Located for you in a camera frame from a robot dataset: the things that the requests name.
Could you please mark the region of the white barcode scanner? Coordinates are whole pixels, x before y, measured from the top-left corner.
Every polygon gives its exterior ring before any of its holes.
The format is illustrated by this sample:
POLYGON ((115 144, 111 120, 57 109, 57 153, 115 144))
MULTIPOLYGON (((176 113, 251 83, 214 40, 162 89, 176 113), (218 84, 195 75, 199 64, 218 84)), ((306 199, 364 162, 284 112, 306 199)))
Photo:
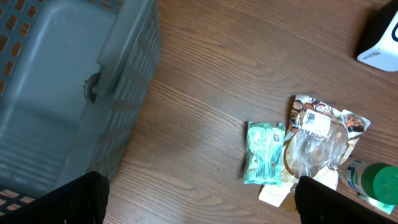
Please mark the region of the white barcode scanner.
POLYGON ((397 71, 397 0, 391 0, 369 20, 357 60, 384 72, 397 71))

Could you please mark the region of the teal Kleenex tissue pack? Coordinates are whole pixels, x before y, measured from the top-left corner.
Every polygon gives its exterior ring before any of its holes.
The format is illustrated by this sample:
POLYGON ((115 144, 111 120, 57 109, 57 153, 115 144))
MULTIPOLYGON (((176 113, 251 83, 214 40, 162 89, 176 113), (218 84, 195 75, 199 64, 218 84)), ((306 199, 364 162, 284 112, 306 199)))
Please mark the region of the teal Kleenex tissue pack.
POLYGON ((386 213, 388 215, 390 215, 392 213, 393 209, 395 208, 394 205, 388 205, 388 204, 382 203, 382 202, 380 202, 378 200, 375 200, 375 199, 373 199, 371 197, 368 197, 366 195, 361 195, 360 194, 359 198, 364 200, 366 203, 370 204, 374 208, 376 208, 376 209, 378 209, 378 210, 380 210, 380 211, 382 211, 382 212, 384 212, 384 213, 386 213))

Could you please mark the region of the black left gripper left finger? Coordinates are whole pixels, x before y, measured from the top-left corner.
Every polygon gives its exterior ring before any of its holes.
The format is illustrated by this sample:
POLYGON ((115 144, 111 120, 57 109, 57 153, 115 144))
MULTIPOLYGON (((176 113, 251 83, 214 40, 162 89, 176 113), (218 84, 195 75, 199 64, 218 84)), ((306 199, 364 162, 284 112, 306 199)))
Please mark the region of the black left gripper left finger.
POLYGON ((3 224, 103 224, 110 183, 91 171, 1 217, 3 224))

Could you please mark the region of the teal snack packet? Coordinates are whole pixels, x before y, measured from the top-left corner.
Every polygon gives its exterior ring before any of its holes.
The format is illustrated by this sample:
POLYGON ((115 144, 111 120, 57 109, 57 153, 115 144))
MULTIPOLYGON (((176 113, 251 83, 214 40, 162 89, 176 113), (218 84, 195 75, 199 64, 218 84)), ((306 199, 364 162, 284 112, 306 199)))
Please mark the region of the teal snack packet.
POLYGON ((285 126, 248 122, 244 184, 281 185, 285 126))

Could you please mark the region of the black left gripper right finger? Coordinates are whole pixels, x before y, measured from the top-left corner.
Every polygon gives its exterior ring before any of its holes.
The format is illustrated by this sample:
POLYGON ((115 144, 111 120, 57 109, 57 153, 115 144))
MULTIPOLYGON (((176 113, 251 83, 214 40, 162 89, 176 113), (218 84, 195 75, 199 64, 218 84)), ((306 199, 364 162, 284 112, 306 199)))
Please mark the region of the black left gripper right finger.
POLYGON ((307 176, 299 179, 294 200, 303 224, 395 224, 307 176))

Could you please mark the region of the clear snack bag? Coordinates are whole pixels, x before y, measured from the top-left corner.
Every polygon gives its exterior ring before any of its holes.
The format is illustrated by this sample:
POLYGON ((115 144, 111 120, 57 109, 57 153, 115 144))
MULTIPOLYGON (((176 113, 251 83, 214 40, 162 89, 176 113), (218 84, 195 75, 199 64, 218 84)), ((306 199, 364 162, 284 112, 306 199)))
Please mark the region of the clear snack bag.
POLYGON ((282 147, 281 183, 263 186, 259 200, 293 210, 302 176, 336 190, 338 168, 370 126, 365 117, 338 110, 316 98, 296 95, 282 147))

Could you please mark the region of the grey plastic basket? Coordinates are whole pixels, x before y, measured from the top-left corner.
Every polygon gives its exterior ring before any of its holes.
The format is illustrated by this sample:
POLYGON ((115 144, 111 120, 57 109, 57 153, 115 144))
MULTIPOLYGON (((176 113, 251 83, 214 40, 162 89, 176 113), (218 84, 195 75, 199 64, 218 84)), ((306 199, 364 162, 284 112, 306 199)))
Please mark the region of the grey plastic basket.
POLYGON ((156 0, 2 0, 1 213, 114 179, 159 58, 156 0))

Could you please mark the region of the green lid jar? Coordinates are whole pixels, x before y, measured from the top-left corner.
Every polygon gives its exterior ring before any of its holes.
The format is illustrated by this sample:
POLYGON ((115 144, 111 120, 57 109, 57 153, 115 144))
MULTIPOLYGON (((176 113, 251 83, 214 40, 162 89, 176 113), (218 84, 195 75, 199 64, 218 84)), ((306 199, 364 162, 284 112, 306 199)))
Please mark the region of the green lid jar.
POLYGON ((397 205, 397 167, 350 156, 338 168, 341 182, 361 195, 397 205))

